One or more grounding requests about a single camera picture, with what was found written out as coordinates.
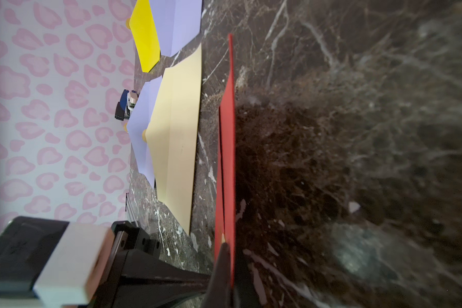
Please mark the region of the beige envelope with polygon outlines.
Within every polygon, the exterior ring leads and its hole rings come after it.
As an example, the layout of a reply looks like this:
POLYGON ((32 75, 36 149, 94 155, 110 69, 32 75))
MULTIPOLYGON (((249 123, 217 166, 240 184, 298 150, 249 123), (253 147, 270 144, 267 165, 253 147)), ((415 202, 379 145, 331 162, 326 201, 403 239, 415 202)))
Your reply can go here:
POLYGON ((201 101, 202 48, 164 71, 145 131, 157 199, 190 233, 196 140, 201 101))

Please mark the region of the purple envelope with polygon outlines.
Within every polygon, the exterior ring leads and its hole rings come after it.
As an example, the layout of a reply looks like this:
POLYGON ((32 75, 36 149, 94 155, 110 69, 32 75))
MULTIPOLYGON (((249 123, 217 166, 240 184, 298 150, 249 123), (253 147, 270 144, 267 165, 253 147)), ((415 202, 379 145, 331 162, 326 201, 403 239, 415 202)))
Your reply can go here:
POLYGON ((143 85, 127 123, 127 132, 132 143, 138 172, 146 177, 152 188, 155 187, 155 173, 150 149, 144 138, 145 130, 151 121, 161 82, 162 77, 160 76, 143 85))
POLYGON ((151 0, 161 55, 172 57, 199 33, 202 0, 151 0))

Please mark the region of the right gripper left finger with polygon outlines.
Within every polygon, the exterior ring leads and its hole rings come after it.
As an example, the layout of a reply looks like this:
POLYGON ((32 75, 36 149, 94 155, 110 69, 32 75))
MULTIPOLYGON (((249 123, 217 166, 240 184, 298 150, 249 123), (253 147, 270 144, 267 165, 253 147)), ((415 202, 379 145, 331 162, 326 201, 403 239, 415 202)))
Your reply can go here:
POLYGON ((231 303, 231 262, 230 248, 223 243, 218 260, 211 275, 208 289, 202 302, 202 308, 228 308, 231 303))

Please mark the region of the blue stapler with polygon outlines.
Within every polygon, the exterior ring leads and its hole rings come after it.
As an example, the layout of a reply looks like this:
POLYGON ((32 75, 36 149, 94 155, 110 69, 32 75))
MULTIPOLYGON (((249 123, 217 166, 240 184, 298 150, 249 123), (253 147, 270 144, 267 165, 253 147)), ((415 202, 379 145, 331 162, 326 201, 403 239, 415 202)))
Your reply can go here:
POLYGON ((138 99, 139 93, 137 91, 129 91, 128 89, 125 89, 115 108, 115 119, 117 119, 118 121, 130 119, 130 115, 133 109, 135 108, 138 99))

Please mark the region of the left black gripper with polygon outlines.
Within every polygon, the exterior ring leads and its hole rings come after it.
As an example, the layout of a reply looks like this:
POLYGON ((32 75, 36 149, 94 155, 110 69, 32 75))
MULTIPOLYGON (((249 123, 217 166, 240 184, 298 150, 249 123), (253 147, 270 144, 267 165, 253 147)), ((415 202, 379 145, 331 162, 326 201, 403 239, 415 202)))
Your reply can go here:
POLYGON ((159 259, 161 243, 134 222, 111 225, 115 241, 91 307, 176 307, 203 295, 210 275, 181 270, 159 259))

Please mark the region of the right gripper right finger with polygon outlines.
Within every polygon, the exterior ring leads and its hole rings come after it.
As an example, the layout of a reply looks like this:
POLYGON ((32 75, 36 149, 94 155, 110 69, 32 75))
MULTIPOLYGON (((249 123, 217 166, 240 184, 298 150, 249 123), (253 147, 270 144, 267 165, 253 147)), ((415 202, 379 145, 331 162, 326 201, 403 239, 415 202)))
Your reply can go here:
POLYGON ((248 263, 242 251, 236 252, 233 287, 234 308, 260 308, 248 263))

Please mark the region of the red envelope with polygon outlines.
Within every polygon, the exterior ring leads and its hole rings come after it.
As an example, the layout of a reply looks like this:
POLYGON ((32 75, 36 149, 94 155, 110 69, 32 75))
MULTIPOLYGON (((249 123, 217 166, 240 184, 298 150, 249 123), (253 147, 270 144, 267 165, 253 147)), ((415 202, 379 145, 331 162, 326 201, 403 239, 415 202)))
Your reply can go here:
POLYGON ((230 255, 230 285, 234 284, 236 255, 236 108, 234 87, 233 36, 228 36, 229 74, 219 106, 218 181, 215 217, 215 249, 226 243, 230 255))

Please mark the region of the yellow envelope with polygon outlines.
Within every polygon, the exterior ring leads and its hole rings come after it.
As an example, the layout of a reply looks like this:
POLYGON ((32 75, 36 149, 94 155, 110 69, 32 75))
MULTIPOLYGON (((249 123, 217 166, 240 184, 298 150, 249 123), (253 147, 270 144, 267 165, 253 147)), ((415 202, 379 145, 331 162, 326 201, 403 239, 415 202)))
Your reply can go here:
POLYGON ((160 44, 149 0, 138 0, 128 20, 144 73, 149 73, 160 60, 160 44))

